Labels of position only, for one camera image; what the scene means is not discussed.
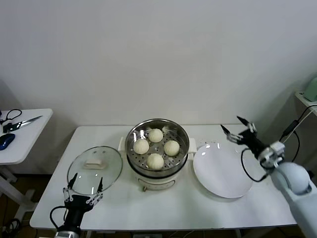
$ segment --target table leg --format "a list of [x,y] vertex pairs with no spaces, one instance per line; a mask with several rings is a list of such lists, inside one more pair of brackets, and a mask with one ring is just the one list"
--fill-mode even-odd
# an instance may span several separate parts
[[14,176],[10,170],[7,169],[6,166],[0,166],[0,174],[3,175],[8,182],[16,182],[17,178]]
[[15,218],[19,219],[20,221],[22,221],[23,216],[26,212],[31,212],[35,210],[37,203],[31,201],[35,190],[30,189],[26,192],[25,195],[23,195],[7,180],[0,176],[0,191],[20,205],[15,215]]

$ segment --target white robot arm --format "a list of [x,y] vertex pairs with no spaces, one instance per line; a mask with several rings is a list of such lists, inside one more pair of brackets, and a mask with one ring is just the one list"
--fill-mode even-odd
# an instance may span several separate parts
[[227,139],[239,145],[246,145],[252,151],[260,165],[267,171],[263,179],[268,175],[271,176],[273,184],[285,197],[304,235],[307,238],[316,238],[317,188],[310,180],[308,172],[300,165],[284,161],[283,143],[277,141],[271,145],[263,144],[257,139],[254,124],[240,117],[238,119],[248,129],[234,135],[221,125]]
[[317,188],[307,171],[295,163],[282,163],[271,174],[275,187],[289,204],[307,238],[317,237]]

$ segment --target small white table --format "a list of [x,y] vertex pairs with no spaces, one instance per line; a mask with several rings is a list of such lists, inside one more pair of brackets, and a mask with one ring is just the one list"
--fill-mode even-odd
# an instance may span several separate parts
[[[4,119],[7,113],[8,111],[2,111],[0,119]],[[0,176],[0,192],[6,194],[20,205],[15,215],[15,218],[19,220],[23,219],[25,212],[34,211],[37,203],[30,200],[34,190],[28,190],[25,195],[19,192],[10,184],[11,181],[15,182],[17,178],[4,165],[16,165],[25,160],[52,114],[51,109],[22,110],[22,115],[14,119],[12,123],[18,123],[37,116],[42,117],[25,127],[13,131],[15,139],[6,149],[0,151],[0,173],[7,178],[4,179]]]
[[[197,146],[212,141],[224,143],[219,125],[183,126]],[[83,151],[94,146],[117,148],[131,126],[82,126],[76,129],[44,194],[32,216],[30,225],[38,229],[53,229],[49,214],[52,208],[64,204],[62,193],[71,162]],[[234,133],[242,125],[228,125]],[[190,156],[176,184],[162,191],[142,192],[132,169],[123,157],[119,179],[104,192],[104,198],[85,214],[83,230],[149,231],[208,230],[285,226],[296,224],[282,194],[270,178],[254,183],[242,198],[225,199],[207,191],[196,179]],[[58,225],[63,223],[63,209],[54,212]]]

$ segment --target cable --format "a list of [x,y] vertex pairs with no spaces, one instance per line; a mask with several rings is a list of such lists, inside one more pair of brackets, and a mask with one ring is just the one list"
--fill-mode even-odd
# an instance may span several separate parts
[[311,114],[313,113],[314,110],[312,110],[310,113],[308,113],[299,123],[298,125],[292,130],[292,132],[288,135],[288,137],[283,141],[283,144],[285,144],[285,142],[288,140],[289,137],[291,137],[291,135],[293,134],[293,132],[296,130],[297,127],[299,127],[299,125]]
[[55,221],[53,220],[52,214],[53,214],[53,211],[55,211],[56,209],[60,209],[60,208],[66,208],[66,207],[65,206],[57,206],[57,207],[54,207],[50,212],[50,220],[56,229],[58,229],[58,226],[56,225]]
[[247,172],[246,168],[244,167],[244,164],[243,164],[243,153],[246,151],[246,150],[250,150],[249,148],[246,148],[244,149],[242,152],[241,152],[241,164],[242,164],[242,168],[244,170],[244,172],[246,173],[246,175],[254,182],[262,182],[264,179],[266,179],[266,177],[268,176],[268,173],[266,173],[265,175],[262,176],[262,178],[260,178],[259,180],[256,180],[254,178],[251,177],[251,175],[249,175],[249,173]]
[[5,230],[3,231],[2,236],[6,238],[14,238],[21,229],[21,222],[16,218],[11,219],[5,224]]
[[299,139],[299,137],[298,137],[298,134],[297,134],[297,132],[296,131],[294,131],[293,132],[294,133],[294,135],[296,136],[296,138],[297,138],[297,150],[296,150],[296,153],[295,153],[295,155],[294,155],[294,158],[292,159],[292,162],[294,162],[295,161],[295,159],[296,159],[296,156],[298,155],[298,152],[299,152],[299,148],[301,147],[301,141],[300,141],[300,139]]
[[67,209],[65,209],[65,212],[64,212],[64,217],[63,217],[63,220],[65,221],[66,219],[66,213],[67,213]]
[[3,220],[2,220],[2,228],[4,227],[4,221],[5,221],[5,216],[6,216],[6,210],[8,208],[8,197],[5,196],[5,209],[4,209],[4,214],[3,214]]
[[298,120],[300,120],[302,117],[303,117],[303,115],[305,114],[305,112],[309,109],[309,108],[311,108],[311,107],[317,107],[317,105],[310,105],[309,107],[307,107],[304,111],[303,111],[303,113],[301,114],[301,116],[298,118]]
[[175,235],[178,231],[173,232],[168,238],[171,238],[173,235]]
[[191,231],[189,233],[187,233],[186,235],[183,236],[183,238],[185,238],[186,236],[188,236],[189,234],[193,233],[194,231]]

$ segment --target blue mouse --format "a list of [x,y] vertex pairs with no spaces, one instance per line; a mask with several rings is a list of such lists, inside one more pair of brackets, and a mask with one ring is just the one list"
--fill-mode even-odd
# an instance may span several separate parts
[[0,136],[0,150],[4,150],[15,139],[15,134],[5,134]]

